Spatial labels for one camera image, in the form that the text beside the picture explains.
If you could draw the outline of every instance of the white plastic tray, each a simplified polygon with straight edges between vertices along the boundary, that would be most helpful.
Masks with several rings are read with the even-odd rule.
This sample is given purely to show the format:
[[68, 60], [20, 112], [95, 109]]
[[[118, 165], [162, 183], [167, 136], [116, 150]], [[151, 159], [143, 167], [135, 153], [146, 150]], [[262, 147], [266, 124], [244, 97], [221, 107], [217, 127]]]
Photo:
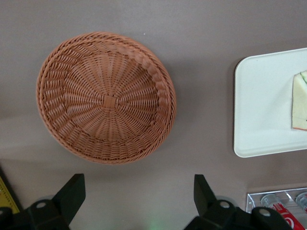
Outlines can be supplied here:
[[234, 151], [239, 157], [307, 149], [291, 128], [293, 76], [307, 70], [307, 48], [247, 57], [235, 72]]

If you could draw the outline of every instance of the round wicker basket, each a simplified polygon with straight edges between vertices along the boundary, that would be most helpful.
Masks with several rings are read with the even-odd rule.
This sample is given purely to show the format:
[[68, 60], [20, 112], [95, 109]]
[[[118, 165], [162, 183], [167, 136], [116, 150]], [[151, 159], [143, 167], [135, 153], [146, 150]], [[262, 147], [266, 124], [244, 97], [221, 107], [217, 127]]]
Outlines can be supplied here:
[[90, 161], [123, 164], [152, 153], [176, 114], [160, 60], [118, 34], [82, 34], [47, 57], [37, 80], [40, 115], [55, 139]]

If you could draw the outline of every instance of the clear plastic container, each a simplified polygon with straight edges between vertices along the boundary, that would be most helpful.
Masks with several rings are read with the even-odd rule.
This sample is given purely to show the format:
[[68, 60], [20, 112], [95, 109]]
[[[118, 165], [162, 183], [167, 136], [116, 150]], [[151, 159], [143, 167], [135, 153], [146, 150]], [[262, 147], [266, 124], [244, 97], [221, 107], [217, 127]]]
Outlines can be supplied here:
[[295, 188], [286, 189], [278, 191], [268, 191], [262, 193], [248, 193], [246, 212], [251, 213], [252, 209], [255, 207], [261, 207], [261, 199], [267, 194], [275, 194], [280, 198], [281, 202], [284, 204], [285, 208], [288, 209], [295, 218], [307, 228], [307, 213], [295, 202], [296, 197], [307, 192], [307, 188]]

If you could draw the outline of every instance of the red label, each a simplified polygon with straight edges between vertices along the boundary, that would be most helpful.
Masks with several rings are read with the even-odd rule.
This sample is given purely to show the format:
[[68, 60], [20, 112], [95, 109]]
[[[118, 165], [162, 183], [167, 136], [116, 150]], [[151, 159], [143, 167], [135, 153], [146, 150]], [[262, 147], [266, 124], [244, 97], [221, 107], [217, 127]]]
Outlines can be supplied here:
[[275, 203], [270, 208], [279, 212], [294, 230], [305, 230], [303, 225], [281, 203]]

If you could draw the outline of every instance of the gray table surface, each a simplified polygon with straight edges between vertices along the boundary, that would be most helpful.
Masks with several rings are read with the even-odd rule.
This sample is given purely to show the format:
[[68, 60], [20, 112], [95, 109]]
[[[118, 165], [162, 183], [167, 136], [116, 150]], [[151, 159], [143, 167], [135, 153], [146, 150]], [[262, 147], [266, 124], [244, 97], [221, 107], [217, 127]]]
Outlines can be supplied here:
[[[241, 208], [247, 192], [307, 186], [306, 150], [246, 159], [233, 151], [235, 67], [244, 57], [307, 47], [307, 1], [2, 0], [0, 22], [0, 164], [24, 207], [84, 173], [87, 197], [73, 230], [180, 230], [197, 215], [196, 173]], [[173, 129], [141, 161], [83, 160], [38, 114], [43, 61], [92, 31], [143, 43], [173, 80]]]

